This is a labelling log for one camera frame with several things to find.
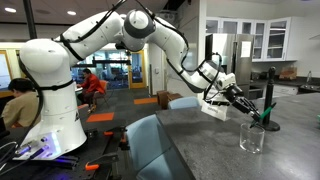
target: white robotic arm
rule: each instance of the white robotic arm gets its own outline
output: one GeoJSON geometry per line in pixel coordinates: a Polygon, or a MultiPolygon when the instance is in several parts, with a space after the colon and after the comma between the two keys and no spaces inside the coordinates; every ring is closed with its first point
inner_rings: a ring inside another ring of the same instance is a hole
{"type": "Polygon", "coordinates": [[[132,10],[122,19],[115,10],[99,13],[70,27],[56,39],[34,39],[20,50],[21,64],[26,67],[30,79],[43,92],[44,105],[41,122],[30,130],[21,147],[33,144],[35,148],[20,154],[16,159],[28,159],[41,147],[46,150],[34,159],[50,160],[61,156],[86,141],[76,105],[70,67],[101,49],[108,43],[121,44],[127,50],[139,51],[145,43],[158,45],[167,55],[170,66],[195,93],[210,89],[211,85],[221,93],[219,101],[231,103],[254,119],[259,113],[237,87],[234,74],[219,72],[211,61],[203,61],[192,75],[182,62],[188,52],[186,39],[168,22],[155,17],[147,10],[132,10]]]}

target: stainless steel refrigerator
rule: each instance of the stainless steel refrigerator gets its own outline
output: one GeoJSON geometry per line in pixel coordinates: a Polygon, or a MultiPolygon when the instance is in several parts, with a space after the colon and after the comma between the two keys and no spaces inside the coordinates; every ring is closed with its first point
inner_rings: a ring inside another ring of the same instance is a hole
{"type": "Polygon", "coordinates": [[[218,52],[222,56],[224,71],[226,74],[235,74],[236,83],[246,98],[249,98],[253,43],[254,36],[247,34],[210,34],[206,36],[206,58],[212,59],[218,65],[218,57],[210,56],[212,52],[218,52]]]}

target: seated person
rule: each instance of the seated person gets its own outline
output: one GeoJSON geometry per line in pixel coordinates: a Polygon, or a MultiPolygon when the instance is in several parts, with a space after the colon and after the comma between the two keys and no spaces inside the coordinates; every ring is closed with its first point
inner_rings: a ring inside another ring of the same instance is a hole
{"type": "Polygon", "coordinates": [[[39,104],[33,83],[26,78],[16,78],[10,82],[8,89],[13,92],[14,99],[6,104],[1,115],[6,128],[29,126],[35,118],[39,104]]]}
{"type": "MultiPolygon", "coordinates": [[[[99,93],[104,94],[104,88],[100,84],[99,78],[92,74],[90,69],[84,69],[84,83],[77,84],[77,88],[82,87],[82,93],[78,94],[77,97],[81,101],[82,104],[89,104],[91,107],[93,103],[93,95],[96,91],[99,93]]],[[[95,105],[91,107],[91,110],[94,111],[96,109],[95,105]]]]}

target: person in red shirt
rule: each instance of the person in red shirt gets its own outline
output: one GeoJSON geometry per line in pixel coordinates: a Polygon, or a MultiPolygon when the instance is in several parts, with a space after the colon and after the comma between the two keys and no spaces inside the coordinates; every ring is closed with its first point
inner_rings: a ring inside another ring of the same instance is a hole
{"type": "Polygon", "coordinates": [[[84,76],[84,83],[83,84],[77,84],[77,88],[82,87],[82,93],[78,94],[78,99],[81,101],[82,104],[89,104],[89,107],[91,107],[93,103],[93,95],[96,91],[99,91],[100,93],[104,94],[104,89],[100,84],[99,78],[92,74],[90,69],[84,69],[83,71],[84,76]]]}

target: blue chair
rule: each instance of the blue chair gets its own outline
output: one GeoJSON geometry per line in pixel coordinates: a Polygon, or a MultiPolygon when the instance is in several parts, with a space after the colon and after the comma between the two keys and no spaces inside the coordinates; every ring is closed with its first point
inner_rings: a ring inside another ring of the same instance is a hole
{"type": "Polygon", "coordinates": [[[168,103],[168,109],[181,109],[198,106],[200,106],[200,103],[194,96],[178,98],[168,103]]]}
{"type": "Polygon", "coordinates": [[[190,179],[156,115],[130,124],[127,130],[130,156],[137,179],[190,179]]]}

